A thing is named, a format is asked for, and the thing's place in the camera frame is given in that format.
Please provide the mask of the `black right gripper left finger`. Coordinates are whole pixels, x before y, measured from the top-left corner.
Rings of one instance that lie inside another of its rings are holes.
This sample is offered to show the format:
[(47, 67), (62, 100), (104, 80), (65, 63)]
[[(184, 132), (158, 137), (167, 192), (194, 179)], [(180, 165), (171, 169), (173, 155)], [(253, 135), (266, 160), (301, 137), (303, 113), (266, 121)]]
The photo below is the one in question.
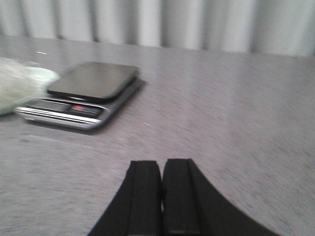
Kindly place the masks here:
[(162, 235), (161, 191), (157, 162), (131, 161), (119, 190), (88, 235)]

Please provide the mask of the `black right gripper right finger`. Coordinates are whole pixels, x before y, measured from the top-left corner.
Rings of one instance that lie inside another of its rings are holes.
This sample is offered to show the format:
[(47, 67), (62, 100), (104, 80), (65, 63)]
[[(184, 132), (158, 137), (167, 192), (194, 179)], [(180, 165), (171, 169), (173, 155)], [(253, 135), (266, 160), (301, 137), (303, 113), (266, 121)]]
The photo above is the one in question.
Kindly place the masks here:
[(166, 236), (274, 236), (229, 202), (192, 159), (168, 159), (162, 178)]

